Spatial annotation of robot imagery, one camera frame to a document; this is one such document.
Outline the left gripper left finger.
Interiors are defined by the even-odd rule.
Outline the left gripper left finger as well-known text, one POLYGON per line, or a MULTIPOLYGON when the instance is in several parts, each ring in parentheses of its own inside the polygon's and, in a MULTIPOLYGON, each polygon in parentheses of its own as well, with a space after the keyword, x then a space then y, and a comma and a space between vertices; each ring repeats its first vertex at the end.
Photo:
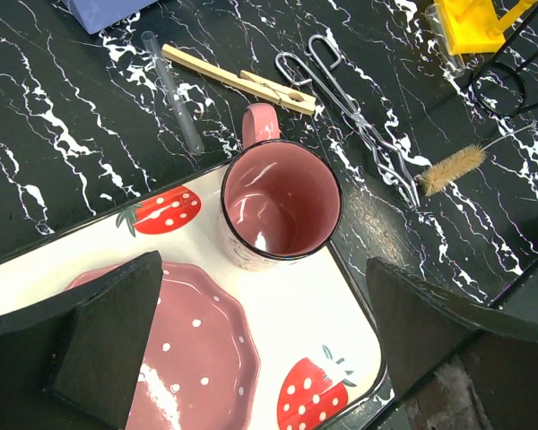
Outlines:
POLYGON ((0 315, 0 429, 123 429, 161 291, 141 254, 0 315))

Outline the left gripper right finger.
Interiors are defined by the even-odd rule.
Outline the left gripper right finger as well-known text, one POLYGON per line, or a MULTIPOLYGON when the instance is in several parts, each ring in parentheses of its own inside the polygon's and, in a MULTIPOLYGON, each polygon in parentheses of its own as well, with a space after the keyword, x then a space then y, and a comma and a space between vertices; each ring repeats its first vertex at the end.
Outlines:
POLYGON ((367 260, 366 273, 377 337, 398 399, 476 335, 508 344, 512 351, 499 359, 538 359, 538 323, 478 305, 381 257, 367 260))

